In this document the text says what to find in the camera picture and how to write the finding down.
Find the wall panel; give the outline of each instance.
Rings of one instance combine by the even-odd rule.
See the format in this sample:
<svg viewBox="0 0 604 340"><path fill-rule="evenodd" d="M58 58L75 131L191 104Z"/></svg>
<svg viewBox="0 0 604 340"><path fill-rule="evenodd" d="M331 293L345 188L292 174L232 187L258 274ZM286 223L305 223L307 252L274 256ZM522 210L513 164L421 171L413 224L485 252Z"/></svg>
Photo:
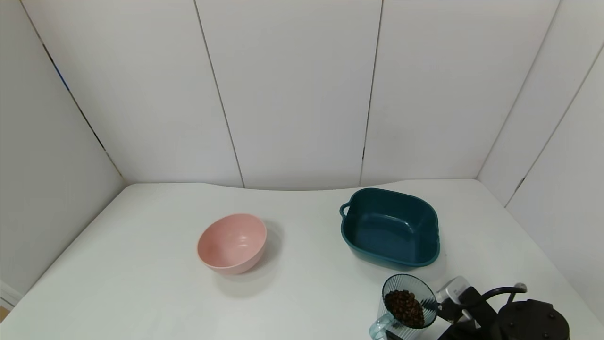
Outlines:
<svg viewBox="0 0 604 340"><path fill-rule="evenodd" d="M604 322L604 54L507 210Z"/></svg>
<svg viewBox="0 0 604 340"><path fill-rule="evenodd" d="M123 189L19 1L0 1L0 289L11 303Z"/></svg>
<svg viewBox="0 0 604 340"><path fill-rule="evenodd" d="M506 205L543 150L604 43L604 1L562 0L478 179Z"/></svg>
<svg viewBox="0 0 604 340"><path fill-rule="evenodd" d="M357 186L381 2L197 4L245 186Z"/></svg>
<svg viewBox="0 0 604 340"><path fill-rule="evenodd" d="M476 177L557 4L385 0L362 184Z"/></svg>
<svg viewBox="0 0 604 340"><path fill-rule="evenodd" d="M25 0L129 182L241 186L193 0Z"/></svg>

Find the cup handle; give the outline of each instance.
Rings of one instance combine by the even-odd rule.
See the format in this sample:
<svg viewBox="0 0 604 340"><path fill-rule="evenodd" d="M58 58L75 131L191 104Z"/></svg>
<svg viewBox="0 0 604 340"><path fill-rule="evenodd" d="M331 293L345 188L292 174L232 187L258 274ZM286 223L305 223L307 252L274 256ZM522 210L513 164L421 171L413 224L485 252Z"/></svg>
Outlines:
<svg viewBox="0 0 604 340"><path fill-rule="evenodd" d="M373 340L386 340L385 328L394 322L394 316L390 312L382 315L381 318L377 319L376 322L369 327L369 336Z"/></svg>

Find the coffee bean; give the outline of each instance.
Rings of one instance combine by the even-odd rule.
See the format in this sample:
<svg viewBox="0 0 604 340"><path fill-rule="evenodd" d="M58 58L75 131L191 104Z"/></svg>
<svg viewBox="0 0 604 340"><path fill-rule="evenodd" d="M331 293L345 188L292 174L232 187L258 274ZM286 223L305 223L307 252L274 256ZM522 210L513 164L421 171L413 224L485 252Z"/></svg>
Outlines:
<svg viewBox="0 0 604 340"><path fill-rule="evenodd" d="M394 290L386 294L384 304L401 324L411 328L423 327L423 307L415 299L415 294L408 290Z"/></svg>

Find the clear plastic cup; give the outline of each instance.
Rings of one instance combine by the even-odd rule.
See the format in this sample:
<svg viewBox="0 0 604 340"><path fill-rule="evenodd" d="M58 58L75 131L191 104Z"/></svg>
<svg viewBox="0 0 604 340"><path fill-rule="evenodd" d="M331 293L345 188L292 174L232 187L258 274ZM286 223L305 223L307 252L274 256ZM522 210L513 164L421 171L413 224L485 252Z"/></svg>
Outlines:
<svg viewBox="0 0 604 340"><path fill-rule="evenodd" d="M382 288L382 301L386 297L386 294L394 290L407 290L409 293L415 294L416 300L423 307L423 327L408 327L397 320L387 310L369 328L369 335L373 340L386 340L387 330L401 339L413 340L436 320L439 304L430 287L422 280L409 274L397 274L389 277Z"/></svg>

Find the white table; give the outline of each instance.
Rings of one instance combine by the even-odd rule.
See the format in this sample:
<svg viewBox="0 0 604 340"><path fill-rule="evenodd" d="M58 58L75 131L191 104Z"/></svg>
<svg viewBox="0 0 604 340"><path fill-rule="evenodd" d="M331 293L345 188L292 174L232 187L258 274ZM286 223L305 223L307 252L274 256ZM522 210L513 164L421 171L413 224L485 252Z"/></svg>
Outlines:
<svg viewBox="0 0 604 340"><path fill-rule="evenodd" d="M379 186L418 196L439 216L438 260L410 273L433 289L456 275L480 292L524 282L554 304L573 340L604 327L540 248L475 180ZM338 208L356 189L256 191L207 184L125 189L0 325L2 340L367 340L382 283L393 270L357 259ZM269 229L264 258L225 277L197 257L200 234L235 212ZM506 296L491 301L498 309ZM435 339L442 320L422 339Z"/></svg>

